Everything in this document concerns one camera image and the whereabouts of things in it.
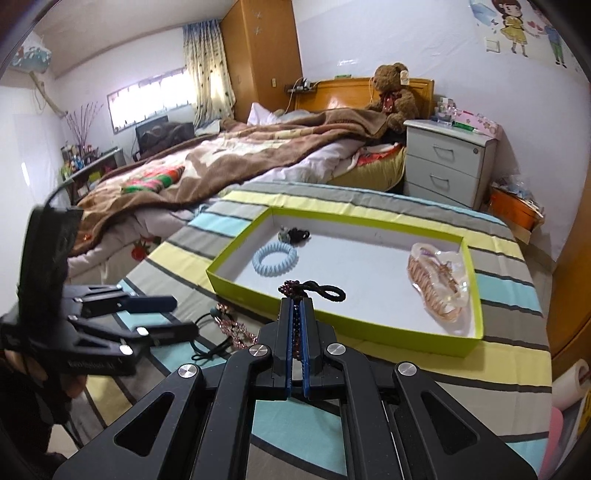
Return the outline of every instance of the paper roll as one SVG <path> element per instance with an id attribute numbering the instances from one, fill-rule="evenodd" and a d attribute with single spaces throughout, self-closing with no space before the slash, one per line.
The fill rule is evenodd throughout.
<path id="1" fill-rule="evenodd" d="M 589 366 L 587 362 L 585 360 L 579 360 L 563 373 L 562 376 L 558 377 L 552 383 L 552 405 L 564 411 L 575 404 L 575 402 L 581 400 L 589 389 L 589 382 L 581 385 L 579 378 L 588 371 Z"/>

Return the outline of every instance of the decorative branches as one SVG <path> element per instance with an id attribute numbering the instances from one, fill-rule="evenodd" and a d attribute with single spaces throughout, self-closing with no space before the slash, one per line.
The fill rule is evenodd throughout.
<path id="1" fill-rule="evenodd" d="M 83 148 L 86 146 L 86 138 L 88 137 L 88 130 L 90 130 L 90 126 L 92 122 L 95 120 L 96 115 L 100 112 L 100 109 L 103 108 L 103 104 L 99 106 L 98 103 L 91 102 L 87 103 L 86 107 L 80 107 L 80 115 L 78 116 L 77 112 L 68 113 L 66 115 L 66 121 L 68 122 L 68 127 L 76 137 L 76 141 L 78 142 L 78 146 Z"/>

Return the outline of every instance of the cardboard tray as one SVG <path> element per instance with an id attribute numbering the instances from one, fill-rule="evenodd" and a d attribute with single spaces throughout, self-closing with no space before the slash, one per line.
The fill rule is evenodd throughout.
<path id="1" fill-rule="evenodd" d="M 276 277 L 262 277 L 252 256 L 277 240 L 282 226 L 310 231 L 296 247 L 298 260 Z M 408 278 L 412 245 L 424 242 L 463 255 L 470 303 L 455 322 L 435 319 Z M 280 261 L 271 254 L 264 263 Z M 271 207 L 259 215 L 211 263 L 207 276 L 223 298 L 268 316 L 279 312 L 285 280 L 314 280 L 342 288 L 342 303 L 311 294 L 316 318 L 338 333 L 423 352 L 464 357 L 483 336 L 482 309 L 468 247 L 462 237 L 440 231 L 346 215 Z"/>

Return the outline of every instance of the blue gripper pad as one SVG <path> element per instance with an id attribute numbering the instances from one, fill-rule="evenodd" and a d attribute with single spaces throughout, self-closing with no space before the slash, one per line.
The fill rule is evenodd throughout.
<path id="1" fill-rule="evenodd" d="M 291 301 L 290 321 L 287 328 L 287 355 L 285 365 L 285 387 L 287 390 L 287 398 L 291 397 L 291 368 L 293 365 L 293 341 L 294 341 L 294 307 Z"/>
<path id="2" fill-rule="evenodd" d="M 310 394 L 310 359 L 308 358 L 308 337 L 306 335 L 306 317 L 304 302 L 300 302 L 300 345 L 301 345 L 301 374 L 305 398 Z"/>

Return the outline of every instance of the drawer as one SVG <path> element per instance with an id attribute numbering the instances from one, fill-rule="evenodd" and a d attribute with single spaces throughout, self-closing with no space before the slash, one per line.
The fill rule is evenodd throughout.
<path id="1" fill-rule="evenodd" d="M 480 176 L 484 147 L 412 127 L 408 129 L 407 147 L 407 153 L 415 157 L 431 160 L 472 177 Z"/>
<path id="2" fill-rule="evenodd" d="M 472 207 L 478 180 L 452 168 L 407 155 L 407 181 Z"/>
<path id="3" fill-rule="evenodd" d="M 414 183 L 404 183 L 404 194 L 409 197 L 417 197 L 420 199 L 432 200 L 434 202 L 444 203 L 445 205 L 453 205 L 454 207 L 466 208 L 466 205 L 462 205 L 460 202 L 439 195 L 438 193 L 432 192 L 431 190 L 419 187 Z"/>

